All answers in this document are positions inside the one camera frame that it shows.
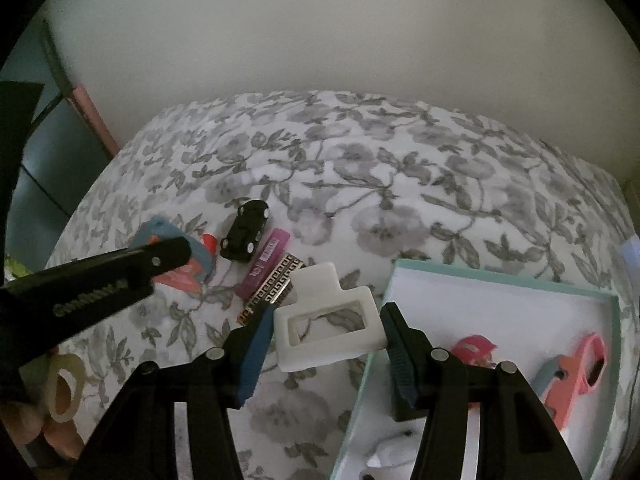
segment floral tablecloth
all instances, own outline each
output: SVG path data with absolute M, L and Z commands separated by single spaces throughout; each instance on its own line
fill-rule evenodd
M 334 262 L 343 287 L 367 285 L 377 298 L 397 258 L 617 292 L 622 371 L 596 469 L 596 478 L 608 478 L 626 429 L 638 325 L 616 249 L 633 227 L 609 174 L 494 120 L 422 102 L 333 91 L 242 94 L 153 118 L 94 183 L 49 265 L 124 248 L 156 214 L 189 234 L 221 237 L 250 198 L 266 200 L 271 226 L 292 233 L 289 252 L 310 264 Z M 76 415 L 85 439 L 140 362 L 181 364 L 224 340 L 236 327 L 232 289 L 243 271 L 219 258 L 199 295 L 158 285 L 151 298 L 63 346 L 82 356 L 89 375 Z M 361 323 L 347 312 L 306 332 Z M 245 477 L 325 478 L 364 362 L 287 374 L 271 351 L 255 395 L 230 412 Z M 190 474 L 182 462 L 180 474 Z

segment white toy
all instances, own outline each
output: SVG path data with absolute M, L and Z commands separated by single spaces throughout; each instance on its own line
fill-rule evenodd
M 385 330 L 368 287 L 342 290 L 335 266 L 330 262 L 295 270 L 290 279 L 298 300 L 276 309 L 273 319 L 281 370 L 297 372 L 386 348 Z M 350 307 L 362 313 L 362 330 L 320 341 L 300 341 L 296 323 Z

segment teal border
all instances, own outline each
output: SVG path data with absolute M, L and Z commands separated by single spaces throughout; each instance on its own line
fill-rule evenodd
M 490 283 L 501 283 L 503 285 L 513 285 L 513 286 L 521 286 L 525 288 L 533 288 L 535 290 L 546 290 L 549 292 L 559 292 L 561 294 L 571 294 L 573 296 L 585 296 L 587 298 L 595 298 L 596 300 L 601 300 L 603 302 L 609 303 L 612 307 L 612 326 L 611 326 L 611 348 L 609 348 L 609 370 L 610 370 L 610 381 L 609 381 L 609 397 L 611 406 L 609 412 L 607 413 L 607 424 L 600 425 L 596 428 L 596 431 L 599 431 L 599 436 L 596 436 L 596 442 L 600 443 L 600 452 L 593 457 L 591 460 L 591 465 L 589 468 L 587 479 L 593 477 L 593 473 L 595 472 L 596 466 L 600 461 L 600 457 L 604 452 L 604 445 L 607 439 L 607 435 L 609 434 L 609 428 L 611 426 L 611 421 L 614 416 L 614 407 L 616 403 L 616 393 L 618 390 L 618 380 L 620 377 L 620 356 L 622 352 L 622 332 L 620 325 L 620 302 L 618 301 L 618 296 L 609 293 L 603 292 L 601 290 L 587 290 L 583 288 L 578 288 L 573 285 L 567 285 L 565 283 L 555 283 L 555 282 L 546 282 L 543 280 L 536 280 L 533 278 L 523 278 L 520 276 L 512 276 L 511 274 L 501 274 L 499 272 L 491 272 L 490 270 L 481 270 L 481 269 L 470 269 L 470 268 L 462 268 L 462 267 L 454 267 L 448 266 L 445 264 L 440 264 L 432 261 L 421 261 L 421 260 L 396 260 L 396 264 L 394 265 L 394 270 L 389 277 L 389 281 L 386 284 L 386 291 L 384 297 L 384 303 L 388 300 L 388 294 L 391 282 L 393 281 L 394 274 L 396 273 L 396 269 L 409 269 L 409 270 L 420 270 L 421 272 L 432 272 L 434 274 L 444 274 L 446 276 L 457 276 L 459 278 L 468 278 L 470 280 L 480 280 L 482 282 L 490 282 Z M 358 390 L 358 395 L 356 397 L 356 403 L 354 404 L 353 413 L 351 413 L 351 420 L 349 421 L 349 425 L 344 434 L 344 440 L 342 441 L 342 445 L 340 446 L 340 451 L 338 452 L 338 457 L 334 463 L 334 469 L 331 473 L 330 480 L 336 480 L 336 475 L 338 473 L 338 467 L 342 463 L 344 456 L 347 452 L 345 442 L 351 433 L 353 432 L 353 425 L 358 416 L 358 410 L 360 406 L 360 400 L 362 397 L 362 393 L 364 387 L 367 384 L 367 380 L 371 374 L 371 362 L 373 359 L 373 354 L 369 354 L 367 358 L 367 364 L 364 369 L 364 373 L 362 374 L 362 382 L 360 383 L 360 389 Z

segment beige rubber loop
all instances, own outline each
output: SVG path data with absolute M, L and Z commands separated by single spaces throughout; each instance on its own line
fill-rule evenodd
M 76 390 L 72 395 L 71 404 L 65 413 L 58 413 L 56 409 L 56 397 L 58 395 L 58 372 L 66 370 L 73 375 L 76 380 Z M 55 355 L 51 357 L 49 363 L 49 373 L 47 383 L 44 388 L 44 400 L 51 418 L 62 424 L 70 421 L 80 406 L 82 390 L 84 390 L 84 364 L 82 359 L 74 354 Z

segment toy car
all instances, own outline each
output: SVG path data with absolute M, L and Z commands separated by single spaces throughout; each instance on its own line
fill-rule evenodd
M 247 263 L 254 256 L 269 218 L 269 206 L 263 200 L 250 200 L 238 208 L 238 216 L 226 237 L 220 241 L 220 256 Z

